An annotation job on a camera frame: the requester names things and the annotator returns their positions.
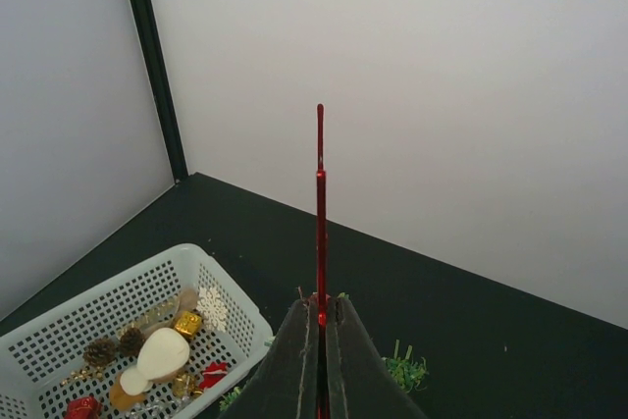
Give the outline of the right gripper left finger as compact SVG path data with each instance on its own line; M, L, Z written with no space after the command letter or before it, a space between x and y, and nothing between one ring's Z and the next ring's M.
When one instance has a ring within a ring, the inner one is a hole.
M261 365L222 418L305 419L318 416L317 302L293 303Z

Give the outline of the white plastic basket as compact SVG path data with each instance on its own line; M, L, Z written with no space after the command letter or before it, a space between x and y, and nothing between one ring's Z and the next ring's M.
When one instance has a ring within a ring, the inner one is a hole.
M131 360L119 357L101 378L74 381L82 354L94 340L114 340L134 321L166 321L186 288L214 289L227 307L222 331L200 330L190 343L185 370L195 377L212 363L228 373L197 399L174 396L169 383L154 386L129 418L194 418L242 381L266 356L273 331L259 308L199 246L180 244L136 264L1 338L1 415L4 418L62 418L71 401L99 400L104 418L121 418L109 391Z

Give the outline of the gold foil gift box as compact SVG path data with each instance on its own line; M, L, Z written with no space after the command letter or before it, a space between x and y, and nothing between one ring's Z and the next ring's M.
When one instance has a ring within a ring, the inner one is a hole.
M202 328L202 317L191 311L182 311L172 328L187 340L191 340Z

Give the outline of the small green christmas tree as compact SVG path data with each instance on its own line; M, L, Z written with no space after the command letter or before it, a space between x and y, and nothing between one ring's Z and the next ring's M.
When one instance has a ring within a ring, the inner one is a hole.
M421 357L419 361L414 360L411 344L401 355L400 346L400 340L396 340L392 356L384 356L382 360L394 381L405 393L420 391L421 384L429 375L427 361L424 357Z

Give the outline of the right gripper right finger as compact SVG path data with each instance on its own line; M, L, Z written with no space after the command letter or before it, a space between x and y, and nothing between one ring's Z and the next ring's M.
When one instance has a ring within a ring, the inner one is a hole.
M327 411L331 418L423 418L425 413L395 382L352 302L328 300Z

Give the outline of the red glitter star ornament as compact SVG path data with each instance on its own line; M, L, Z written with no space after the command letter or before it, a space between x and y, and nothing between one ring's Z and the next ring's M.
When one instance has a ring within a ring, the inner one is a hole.
M324 168L324 105L317 105L317 297L319 325L318 417L328 418L326 324L327 324L327 217L326 171Z

